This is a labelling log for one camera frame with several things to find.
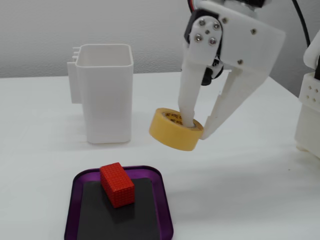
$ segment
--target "white plastic cup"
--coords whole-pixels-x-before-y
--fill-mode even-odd
[[[134,61],[126,44],[86,44],[68,62],[72,103],[81,103],[87,141],[131,139]]]

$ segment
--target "roll of tape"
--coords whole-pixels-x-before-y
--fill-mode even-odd
[[[193,120],[194,127],[182,124],[180,112],[168,108],[158,108],[155,111],[149,133],[160,143],[171,148],[192,151],[204,132],[203,126]]]

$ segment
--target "red cube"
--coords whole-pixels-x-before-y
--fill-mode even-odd
[[[135,185],[120,163],[102,166],[100,177],[101,185],[114,208],[135,202]]]

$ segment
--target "black pad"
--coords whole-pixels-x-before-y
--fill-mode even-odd
[[[152,183],[133,179],[135,203],[113,208],[99,181],[83,186],[77,240],[160,240]]]

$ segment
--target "black cable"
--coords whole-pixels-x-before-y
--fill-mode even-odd
[[[292,0],[292,2],[293,2],[295,10],[298,13],[298,16],[299,16],[301,24],[302,24],[302,28],[303,28],[303,32],[304,32],[304,36],[305,36],[305,40],[306,40],[306,45],[309,47],[311,42],[310,42],[310,37],[309,37],[308,28],[307,28],[305,18],[301,12],[301,9],[299,7],[297,0]]]

